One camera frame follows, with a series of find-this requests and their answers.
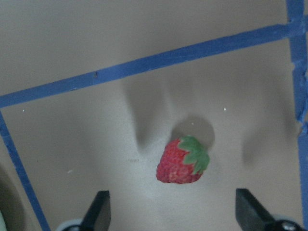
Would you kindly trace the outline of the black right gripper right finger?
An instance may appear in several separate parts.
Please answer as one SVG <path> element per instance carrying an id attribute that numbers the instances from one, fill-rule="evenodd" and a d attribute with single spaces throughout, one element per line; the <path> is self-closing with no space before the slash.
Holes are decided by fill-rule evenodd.
<path id="1" fill-rule="evenodd" d="M 278 231 L 274 217 L 245 188 L 237 188 L 235 194 L 235 217 L 243 231 Z"/>

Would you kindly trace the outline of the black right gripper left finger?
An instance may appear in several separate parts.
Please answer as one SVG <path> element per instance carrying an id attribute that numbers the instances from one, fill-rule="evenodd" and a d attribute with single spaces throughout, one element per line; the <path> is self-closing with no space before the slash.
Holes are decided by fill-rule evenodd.
<path id="1" fill-rule="evenodd" d="M 107 231 L 111 223 L 109 191 L 97 192 L 81 224 L 81 231 Z"/>

